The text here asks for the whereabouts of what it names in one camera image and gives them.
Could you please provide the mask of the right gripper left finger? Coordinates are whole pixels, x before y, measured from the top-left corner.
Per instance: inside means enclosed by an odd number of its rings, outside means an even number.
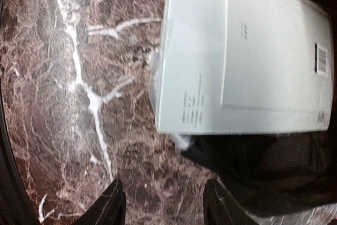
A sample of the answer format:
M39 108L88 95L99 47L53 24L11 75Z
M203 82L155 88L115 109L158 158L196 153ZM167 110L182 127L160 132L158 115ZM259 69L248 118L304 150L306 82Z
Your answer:
M73 224L125 224L126 194L115 179L90 208Z

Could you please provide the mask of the grey notebook with barcode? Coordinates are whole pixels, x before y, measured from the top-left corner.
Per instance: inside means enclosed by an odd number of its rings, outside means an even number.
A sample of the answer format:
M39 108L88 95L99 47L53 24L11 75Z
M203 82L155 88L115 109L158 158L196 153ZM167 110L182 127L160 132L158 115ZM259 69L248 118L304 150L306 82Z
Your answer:
M165 0L154 78L160 133L325 131L331 19L310 0Z

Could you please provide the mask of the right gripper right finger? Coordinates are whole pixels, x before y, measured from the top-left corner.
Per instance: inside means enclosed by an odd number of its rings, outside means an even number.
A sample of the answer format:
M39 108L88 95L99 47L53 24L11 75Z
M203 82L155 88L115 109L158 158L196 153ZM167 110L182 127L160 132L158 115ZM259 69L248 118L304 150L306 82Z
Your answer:
M204 224L257 224L215 180L209 179L203 192Z

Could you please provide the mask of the black student bag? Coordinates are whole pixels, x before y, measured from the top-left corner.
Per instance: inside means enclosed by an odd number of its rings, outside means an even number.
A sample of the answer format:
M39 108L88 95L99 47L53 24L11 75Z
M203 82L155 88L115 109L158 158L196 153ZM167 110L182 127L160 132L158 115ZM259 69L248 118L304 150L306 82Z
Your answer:
M336 115L326 132L200 135L182 156L221 179L223 214L284 216L336 205Z

